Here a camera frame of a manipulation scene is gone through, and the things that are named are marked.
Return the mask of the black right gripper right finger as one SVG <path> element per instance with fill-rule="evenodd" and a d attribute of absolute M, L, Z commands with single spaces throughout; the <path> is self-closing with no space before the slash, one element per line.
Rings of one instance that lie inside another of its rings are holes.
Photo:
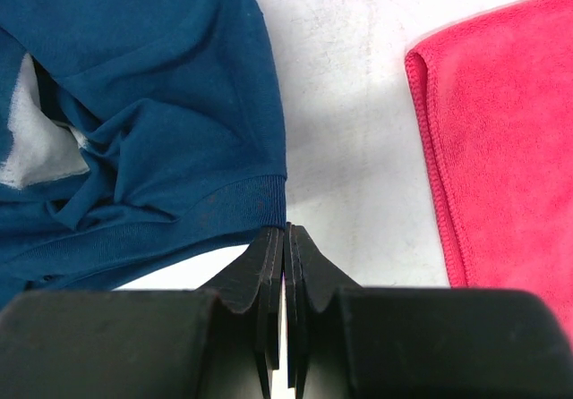
<path fill-rule="evenodd" d="M 531 293 L 363 287 L 285 231 L 288 384 L 299 398 L 569 398 L 572 350 Z"/>

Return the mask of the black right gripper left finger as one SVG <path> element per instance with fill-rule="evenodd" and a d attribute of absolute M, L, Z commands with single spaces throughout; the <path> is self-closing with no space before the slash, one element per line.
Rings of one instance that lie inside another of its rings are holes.
<path fill-rule="evenodd" d="M 36 291 L 1 313 L 4 398 L 267 398 L 283 232 L 194 291 Z"/>

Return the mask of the blue t-shirt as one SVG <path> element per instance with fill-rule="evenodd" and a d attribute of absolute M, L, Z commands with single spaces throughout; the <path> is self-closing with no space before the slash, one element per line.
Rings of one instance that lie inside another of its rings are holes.
<path fill-rule="evenodd" d="M 1 301 L 111 290 L 286 222 L 256 0 L 1 0 Z"/>

